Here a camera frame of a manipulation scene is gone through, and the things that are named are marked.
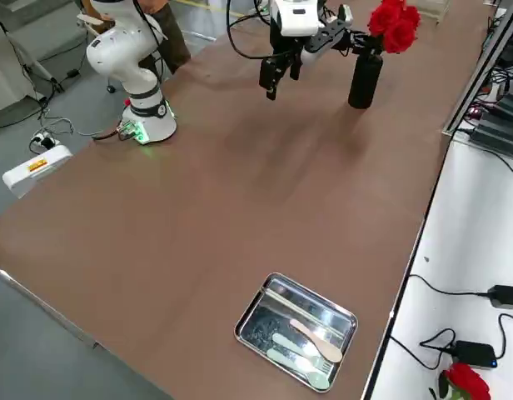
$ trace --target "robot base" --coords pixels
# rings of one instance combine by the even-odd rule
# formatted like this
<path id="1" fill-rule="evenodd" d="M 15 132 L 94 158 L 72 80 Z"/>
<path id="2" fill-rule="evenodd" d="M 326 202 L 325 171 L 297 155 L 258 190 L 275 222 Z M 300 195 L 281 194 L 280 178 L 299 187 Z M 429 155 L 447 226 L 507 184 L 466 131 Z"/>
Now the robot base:
<path id="1" fill-rule="evenodd" d="M 120 133 L 133 134 L 140 144 L 160 142 L 168 139 L 177 129 L 175 115 L 166 102 L 168 113 L 162 117 L 140 117 L 128 107 L 123 112 L 122 122 L 118 127 Z"/>

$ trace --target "label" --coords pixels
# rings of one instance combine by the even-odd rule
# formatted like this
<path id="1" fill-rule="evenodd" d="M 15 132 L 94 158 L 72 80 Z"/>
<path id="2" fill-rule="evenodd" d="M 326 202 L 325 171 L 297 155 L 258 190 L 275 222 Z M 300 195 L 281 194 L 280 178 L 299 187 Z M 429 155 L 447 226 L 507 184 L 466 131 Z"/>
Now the label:
<path id="1" fill-rule="evenodd" d="M 42 158 L 36 162 L 33 162 L 31 165 L 29 165 L 29 172 L 36 171 L 37 169 L 43 167 L 44 165 L 47 165 L 47 160 L 45 158 Z"/>

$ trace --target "black vase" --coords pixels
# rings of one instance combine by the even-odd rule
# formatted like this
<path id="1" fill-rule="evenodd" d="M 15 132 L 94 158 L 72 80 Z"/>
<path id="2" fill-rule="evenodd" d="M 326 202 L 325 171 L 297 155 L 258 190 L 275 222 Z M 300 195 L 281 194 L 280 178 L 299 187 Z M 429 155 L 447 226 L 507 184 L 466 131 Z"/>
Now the black vase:
<path id="1" fill-rule="evenodd" d="M 349 105 L 369 108 L 375 95 L 376 84 L 382 69 L 382 57 L 378 54 L 361 54 L 356 59 L 355 74 L 349 92 Z"/>

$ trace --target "power adapter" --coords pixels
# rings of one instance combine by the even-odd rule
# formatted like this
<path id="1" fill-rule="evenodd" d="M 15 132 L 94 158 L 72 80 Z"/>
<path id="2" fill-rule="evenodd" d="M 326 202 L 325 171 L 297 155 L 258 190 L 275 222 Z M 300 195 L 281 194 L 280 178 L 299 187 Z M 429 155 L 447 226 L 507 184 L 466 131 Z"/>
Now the power adapter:
<path id="1" fill-rule="evenodd" d="M 513 309 L 513 286 L 495 285 L 488 290 L 488 298 L 493 307 Z"/>
<path id="2" fill-rule="evenodd" d="M 497 368 L 496 352 L 489 344 L 457 340 L 447 353 L 453 357 L 455 363 L 464 363 L 475 368 Z"/>

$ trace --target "plastic utensil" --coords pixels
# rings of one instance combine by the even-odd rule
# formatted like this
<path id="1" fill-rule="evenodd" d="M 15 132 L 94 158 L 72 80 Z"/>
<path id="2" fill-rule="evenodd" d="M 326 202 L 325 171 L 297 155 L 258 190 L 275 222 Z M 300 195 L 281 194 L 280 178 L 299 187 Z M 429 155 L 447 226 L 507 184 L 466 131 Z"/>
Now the plastic utensil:
<path id="1" fill-rule="evenodd" d="M 303 357 L 297 358 L 297 361 L 302 362 L 302 360 L 305 360 L 305 362 L 302 362 L 303 366 L 301 367 L 296 362 L 293 362 L 290 358 L 286 357 L 284 354 L 281 354 L 274 348 L 270 348 L 266 352 L 266 355 L 271 360 L 305 375 L 306 378 L 308 379 L 308 382 L 311 384 L 311 386 L 313 386 L 314 388 L 316 388 L 318 390 L 327 390 L 331 386 L 329 384 L 329 380 L 323 374 L 323 372 L 320 372 L 317 369 L 315 369 L 312 366 L 312 364 L 310 363 L 310 361 L 308 361 L 306 358 L 303 358 Z"/>
<path id="2" fill-rule="evenodd" d="M 280 333 L 273 333 L 273 336 L 271 336 L 271 339 L 276 344 L 280 344 L 284 348 L 287 348 L 291 352 L 294 352 L 295 354 L 299 354 L 300 356 L 303 356 L 308 361 L 312 363 L 314 368 L 319 369 L 320 371 L 323 371 L 324 373 L 329 373 L 332 369 L 332 366 L 334 365 L 332 362 L 328 362 L 325 358 L 323 358 L 321 355 L 311 355 L 308 354 L 303 348 L 297 346 L 294 342 L 292 342 L 287 337 L 281 335 Z"/>
<path id="3" fill-rule="evenodd" d="M 320 351 L 321 355 L 332 363 L 339 363 L 343 358 L 341 350 L 333 344 L 324 341 L 323 339 L 316 336 L 310 329 L 305 325 L 297 321 L 296 319 L 290 320 L 290 325 L 310 339 L 314 346 Z"/>

